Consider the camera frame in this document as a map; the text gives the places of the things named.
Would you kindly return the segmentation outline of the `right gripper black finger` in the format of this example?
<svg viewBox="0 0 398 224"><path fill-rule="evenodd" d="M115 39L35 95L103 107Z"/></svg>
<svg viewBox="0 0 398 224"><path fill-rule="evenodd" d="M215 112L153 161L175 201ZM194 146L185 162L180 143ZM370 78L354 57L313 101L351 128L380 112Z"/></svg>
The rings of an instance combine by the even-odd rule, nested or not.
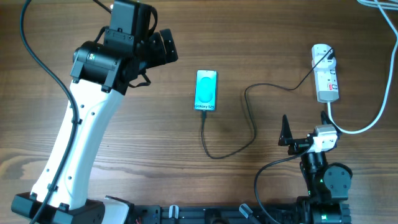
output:
<svg viewBox="0 0 398 224"><path fill-rule="evenodd" d="M282 117L282 128L280 132L280 137L278 141L279 146L289 146L294 143L294 139L292 137L292 133L290 130L289 120L287 115L284 114Z"/></svg>
<svg viewBox="0 0 398 224"><path fill-rule="evenodd" d="M322 122L322 124L331 124L331 125L336 129L337 135L338 135L338 136L341 136L341 135L342 135L341 130L337 127L337 125L335 125L335 124L331 121L331 119L328 117L328 115L327 115L327 113L326 113L325 111L321 111L320 116L321 116L321 122Z"/></svg>

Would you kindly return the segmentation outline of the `blue screen smartphone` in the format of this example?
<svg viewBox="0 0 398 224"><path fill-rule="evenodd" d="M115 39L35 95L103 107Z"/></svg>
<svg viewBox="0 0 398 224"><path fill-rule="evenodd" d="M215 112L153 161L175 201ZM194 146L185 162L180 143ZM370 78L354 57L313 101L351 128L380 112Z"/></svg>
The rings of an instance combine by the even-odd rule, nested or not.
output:
<svg viewBox="0 0 398 224"><path fill-rule="evenodd" d="M214 111L216 109L217 76L215 70L198 70L195 86L195 110Z"/></svg>

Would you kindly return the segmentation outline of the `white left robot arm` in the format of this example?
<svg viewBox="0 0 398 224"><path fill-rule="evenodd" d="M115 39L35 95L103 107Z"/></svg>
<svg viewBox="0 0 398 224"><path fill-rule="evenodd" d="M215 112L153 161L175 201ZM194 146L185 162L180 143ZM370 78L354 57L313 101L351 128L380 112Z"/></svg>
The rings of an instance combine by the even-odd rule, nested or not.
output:
<svg viewBox="0 0 398 224"><path fill-rule="evenodd" d="M68 106L40 177L17 194L11 210L32 223L140 223L134 204L88 198L88 182L104 132L132 81L178 59L169 29L157 30L153 6L115 1L110 24L73 54Z"/></svg>

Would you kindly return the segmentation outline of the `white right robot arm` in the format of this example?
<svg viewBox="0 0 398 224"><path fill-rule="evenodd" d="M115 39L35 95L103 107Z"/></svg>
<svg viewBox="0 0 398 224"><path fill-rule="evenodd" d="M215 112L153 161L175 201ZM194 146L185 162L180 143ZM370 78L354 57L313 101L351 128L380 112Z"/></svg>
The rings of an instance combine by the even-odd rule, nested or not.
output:
<svg viewBox="0 0 398 224"><path fill-rule="evenodd" d="M282 117L279 146L288 146L288 155L299 156L300 170L308 195L295 202L295 223L351 223L348 191L352 170L338 162L329 163L326 153L337 147L342 132L321 112L321 125L305 138L295 139L286 115Z"/></svg>

